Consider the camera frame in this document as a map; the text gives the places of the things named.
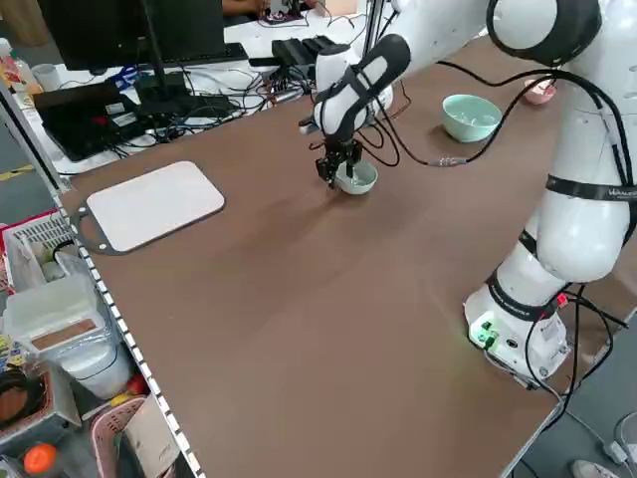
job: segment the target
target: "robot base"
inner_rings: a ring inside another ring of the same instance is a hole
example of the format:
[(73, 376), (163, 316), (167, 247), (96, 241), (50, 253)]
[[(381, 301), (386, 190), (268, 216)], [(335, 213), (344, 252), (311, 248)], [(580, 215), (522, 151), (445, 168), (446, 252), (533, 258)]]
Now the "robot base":
[[(487, 286), (472, 294), (465, 303), (465, 317), (469, 324), (469, 340), (479, 349), (488, 343), (489, 354), (510, 368), (519, 378), (535, 383), (525, 356), (525, 344), (531, 322), (520, 320), (505, 312), (494, 301)], [(559, 368), (570, 353), (566, 328), (557, 314), (541, 320), (533, 330), (529, 342), (529, 359), (539, 379), (546, 379)]]

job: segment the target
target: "brown table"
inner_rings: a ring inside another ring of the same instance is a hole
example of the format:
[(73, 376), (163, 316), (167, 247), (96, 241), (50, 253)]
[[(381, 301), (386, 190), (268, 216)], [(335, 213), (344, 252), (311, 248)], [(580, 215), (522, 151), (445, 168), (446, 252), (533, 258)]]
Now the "brown table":
[[(486, 40), (455, 60), (491, 78), (529, 67)], [(475, 147), (438, 127), (443, 98), (505, 107), (519, 88), (432, 67), (407, 82), (414, 104), (397, 127), (422, 157), (466, 154)], [(63, 202), (74, 211), (183, 159), (226, 195), (221, 214), (138, 251), (93, 254), (208, 476), (497, 476), (554, 401), (486, 363), (462, 302), (543, 191), (559, 104), (519, 107), (470, 166), (406, 156), (379, 166), (375, 189), (356, 198), (317, 177), (308, 144), (318, 138), (297, 128), (309, 111), (295, 102), (147, 150), (74, 179)], [(591, 289), (620, 315), (635, 302), (614, 278)], [(583, 331), (598, 348), (598, 323)]]

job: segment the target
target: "pink bowl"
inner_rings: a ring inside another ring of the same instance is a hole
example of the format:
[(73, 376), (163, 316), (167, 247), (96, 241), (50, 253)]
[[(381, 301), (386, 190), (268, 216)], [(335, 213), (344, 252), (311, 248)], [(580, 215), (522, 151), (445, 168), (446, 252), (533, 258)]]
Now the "pink bowl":
[[(535, 80), (526, 80), (525, 87), (533, 83)], [(532, 105), (544, 105), (550, 101), (557, 93), (555, 85), (551, 85), (552, 80), (541, 82), (532, 90), (525, 94), (525, 99)]]

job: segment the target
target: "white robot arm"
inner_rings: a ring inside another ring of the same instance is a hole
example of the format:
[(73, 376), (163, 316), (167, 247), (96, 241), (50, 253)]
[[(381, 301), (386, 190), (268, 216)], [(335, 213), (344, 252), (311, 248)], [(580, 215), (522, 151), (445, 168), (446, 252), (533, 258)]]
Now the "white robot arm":
[[(459, 50), (485, 25), (512, 56), (548, 67), (568, 63), (625, 118), (624, 152), (637, 140), (637, 121), (629, 117), (637, 114), (633, 0), (410, 0), (401, 10), (362, 60), (346, 47), (318, 58), (314, 121), (326, 154), (317, 168), (327, 183), (339, 164), (360, 159), (354, 134), (376, 113), (370, 105), (393, 82)], [(570, 283), (607, 275), (637, 220), (637, 191), (617, 166), (615, 122), (582, 90), (564, 91), (561, 134), (540, 205), (513, 252), (465, 303), (470, 340), (530, 381), (553, 374), (570, 350), (555, 298)], [(630, 170), (629, 157), (621, 159)]]

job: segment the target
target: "floor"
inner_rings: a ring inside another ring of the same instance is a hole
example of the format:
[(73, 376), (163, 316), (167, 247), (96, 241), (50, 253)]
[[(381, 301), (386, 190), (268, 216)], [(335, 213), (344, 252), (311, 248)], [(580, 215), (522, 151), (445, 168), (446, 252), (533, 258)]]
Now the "floor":
[[(0, 36), (6, 36), (6, 27), (0, 21)], [(31, 65), (59, 63), (59, 53), (53, 43), (37, 48), (21, 48), (12, 42), (18, 54)], [(0, 173), (26, 163), (22, 151), (4, 124), (0, 125)], [(12, 223), (53, 207), (48, 191), (35, 172), (0, 182), (0, 222)], [(0, 311), (4, 310), (4, 297), (0, 293)], [(615, 352), (604, 367), (577, 392), (571, 402), (571, 411), (579, 415), (605, 440), (612, 440), (616, 422), (637, 409), (637, 330), (618, 335)], [(600, 453), (600, 446), (580, 424), (565, 417), (556, 427), (544, 433), (525, 457), (540, 478), (570, 477), (568, 464), (574, 459), (596, 461), (627, 477), (626, 471), (613, 466)], [(520, 465), (517, 478), (533, 474)]]

